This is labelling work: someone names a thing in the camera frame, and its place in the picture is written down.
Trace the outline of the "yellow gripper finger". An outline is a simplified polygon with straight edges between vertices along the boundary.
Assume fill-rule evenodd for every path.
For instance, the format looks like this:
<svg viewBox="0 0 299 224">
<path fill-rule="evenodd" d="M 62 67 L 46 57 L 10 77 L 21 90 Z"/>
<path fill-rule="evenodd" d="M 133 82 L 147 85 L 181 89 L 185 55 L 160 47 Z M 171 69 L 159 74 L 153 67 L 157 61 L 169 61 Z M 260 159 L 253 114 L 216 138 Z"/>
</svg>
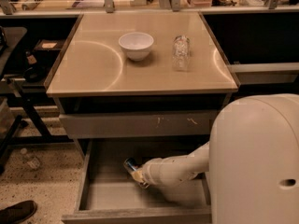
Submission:
<svg viewBox="0 0 299 224">
<path fill-rule="evenodd" d="M 143 178 L 142 170 L 141 169 L 132 171 L 131 172 L 131 176 L 138 183 L 143 183 L 144 182 L 144 178 Z"/>
</svg>

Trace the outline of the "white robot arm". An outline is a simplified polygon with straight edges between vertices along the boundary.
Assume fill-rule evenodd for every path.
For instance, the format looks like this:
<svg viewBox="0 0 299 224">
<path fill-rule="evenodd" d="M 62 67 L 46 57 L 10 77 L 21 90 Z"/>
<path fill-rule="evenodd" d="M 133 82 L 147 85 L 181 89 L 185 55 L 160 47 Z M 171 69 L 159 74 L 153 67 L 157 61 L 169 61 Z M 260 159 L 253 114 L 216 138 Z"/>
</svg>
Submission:
<svg viewBox="0 0 299 224">
<path fill-rule="evenodd" d="M 213 224 L 299 224 L 299 95 L 238 99 L 194 152 L 147 161 L 133 179 L 174 187 L 209 172 Z"/>
</svg>

